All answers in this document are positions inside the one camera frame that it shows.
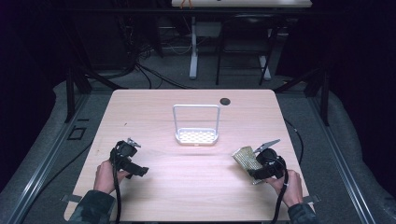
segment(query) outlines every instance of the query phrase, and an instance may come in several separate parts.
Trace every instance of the table top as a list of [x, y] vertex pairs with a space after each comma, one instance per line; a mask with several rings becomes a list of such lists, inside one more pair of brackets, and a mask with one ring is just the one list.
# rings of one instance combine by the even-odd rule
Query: table top
[[[189, 7], [189, 0], [172, 0], [173, 7]], [[193, 7], [311, 7], [310, 0], [191, 0]]]
[[[219, 102], [222, 98], [231, 103], [222, 105]], [[218, 142], [213, 146], [180, 145], [175, 136], [173, 105], [219, 105]], [[192, 114], [200, 127], [216, 124], [216, 116], [211, 112], [195, 110]], [[177, 125], [180, 128], [187, 123]], [[240, 147], [257, 148], [276, 139], [280, 142], [272, 149], [285, 160], [288, 169], [302, 175], [304, 196], [308, 195], [273, 91], [114, 91], [73, 194], [83, 196], [92, 189], [96, 167], [109, 158], [117, 142], [128, 137], [142, 146], [132, 162], [149, 170], [143, 177], [133, 176], [120, 183], [121, 220], [271, 220], [276, 206], [275, 191], [265, 183], [252, 185], [252, 178], [232, 154]], [[76, 203], [68, 204], [66, 220], [76, 206]], [[279, 220], [288, 219], [287, 207], [282, 204]]]

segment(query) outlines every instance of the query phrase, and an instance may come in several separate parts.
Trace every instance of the metal basket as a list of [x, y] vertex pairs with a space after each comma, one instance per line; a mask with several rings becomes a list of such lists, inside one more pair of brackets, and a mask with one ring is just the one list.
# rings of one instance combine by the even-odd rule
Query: metal basket
[[[177, 108], [180, 107], [196, 107], [205, 108], [205, 107], [213, 107], [217, 109], [217, 118], [216, 118], [216, 129], [213, 128], [178, 128], [177, 125]], [[220, 107], [218, 105], [174, 105], [174, 120], [175, 120], [175, 128], [176, 128], [176, 140], [181, 145], [193, 145], [193, 146], [201, 146], [201, 145], [214, 145], [218, 141], [219, 133], [219, 114]]]

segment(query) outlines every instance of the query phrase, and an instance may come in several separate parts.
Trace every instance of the table leg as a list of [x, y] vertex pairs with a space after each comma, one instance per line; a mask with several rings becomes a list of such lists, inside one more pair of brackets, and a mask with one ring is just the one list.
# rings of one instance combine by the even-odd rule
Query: table leg
[[191, 64], [190, 64], [190, 79], [197, 78], [198, 67], [198, 49], [197, 49], [197, 35], [195, 32], [196, 22], [195, 17], [191, 18]]
[[[266, 63], [265, 56], [260, 56], [259, 60], [260, 60], [260, 66], [264, 67], [265, 63]], [[265, 73], [264, 73], [264, 80], [266, 80], [266, 81], [271, 80], [271, 74], [270, 74], [270, 70], [268, 69], [268, 67], [267, 67], [267, 69], [265, 70]]]

